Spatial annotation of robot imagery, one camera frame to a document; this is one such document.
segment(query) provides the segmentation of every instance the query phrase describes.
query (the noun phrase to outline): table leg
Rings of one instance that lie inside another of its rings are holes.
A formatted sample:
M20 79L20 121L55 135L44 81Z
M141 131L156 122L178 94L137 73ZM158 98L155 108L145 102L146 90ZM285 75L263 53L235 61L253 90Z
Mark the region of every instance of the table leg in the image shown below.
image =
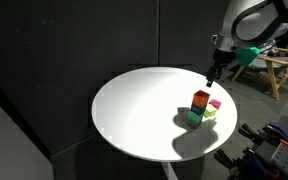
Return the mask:
M170 162L161 162L169 180L178 180Z

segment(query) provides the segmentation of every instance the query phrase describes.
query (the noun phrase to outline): black wall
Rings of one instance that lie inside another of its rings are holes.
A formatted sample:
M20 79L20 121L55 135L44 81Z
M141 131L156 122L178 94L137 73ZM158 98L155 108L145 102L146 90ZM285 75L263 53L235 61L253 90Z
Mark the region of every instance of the black wall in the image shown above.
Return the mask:
M207 71L227 5L161 0L161 65ZM52 153L95 132L87 99L105 80L157 66L157 9L157 0L0 2L0 88Z

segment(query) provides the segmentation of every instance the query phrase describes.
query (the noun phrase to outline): pink block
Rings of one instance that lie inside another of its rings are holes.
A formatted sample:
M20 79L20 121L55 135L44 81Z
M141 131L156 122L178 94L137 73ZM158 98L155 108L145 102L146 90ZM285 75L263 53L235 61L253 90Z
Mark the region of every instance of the pink block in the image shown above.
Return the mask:
M216 109L220 109L221 106L221 102L219 102L218 100L212 99L209 104L212 104Z

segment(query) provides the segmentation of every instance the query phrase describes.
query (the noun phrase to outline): wooden frame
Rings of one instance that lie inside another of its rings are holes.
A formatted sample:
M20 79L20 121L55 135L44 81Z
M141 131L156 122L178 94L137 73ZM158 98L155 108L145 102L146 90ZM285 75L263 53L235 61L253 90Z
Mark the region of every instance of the wooden frame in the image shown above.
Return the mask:
M281 57L285 57L286 54L288 54L288 49L283 49L283 48L273 48L273 49L276 49L278 50L279 52L279 55ZM288 66L288 62L287 61L283 61L283 60L278 60L278 59L272 59L272 58L269 58L269 57L266 57L266 56L258 56L257 57L258 59L260 60L263 60L265 61L266 63L266 67L267 67L267 72L268 72L268 77L266 76L263 76L257 72L254 72L254 71L250 71L250 68L248 67L245 67L245 66L240 66L240 68L238 69L238 71L236 72L236 74L234 75L232 81L234 82L236 80L236 78L244 71L249 71L251 72L252 74L254 74L255 76L265 80L265 81L268 81L271 83L271 86L272 86L272 90L273 90L273 94L274 94L274 98L276 100L279 100L280 97L279 97L279 94L278 94L278 89L281 87L281 85L283 83L287 84L288 85L288 69L287 69L287 66ZM278 63L281 65L280 68L284 68L284 71L283 71L283 76L282 77L277 77L275 74L274 74L274 68L273 68L273 63Z

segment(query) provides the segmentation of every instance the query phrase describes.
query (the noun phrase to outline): colored block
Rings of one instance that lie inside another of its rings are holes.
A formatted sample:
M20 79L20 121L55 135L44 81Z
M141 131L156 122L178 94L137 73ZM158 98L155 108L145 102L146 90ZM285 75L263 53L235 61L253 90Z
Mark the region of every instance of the colored block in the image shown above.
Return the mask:
M199 107L199 106L196 106L195 104L192 104L192 106L191 106L191 111L194 112L197 115L203 115L205 110L206 110L206 106L204 106L202 108Z
M207 105L210 95L202 90L197 91L193 97L193 104L199 107L204 107Z
M203 119L203 114L202 115L197 115L194 112L190 111L188 114L188 118L192 120L194 123L198 124L202 121Z
M208 104L204 112L204 116L205 117L215 116L216 111L217 109L212 104Z
M221 107L221 102L216 99L212 99L209 104L212 104L217 110Z

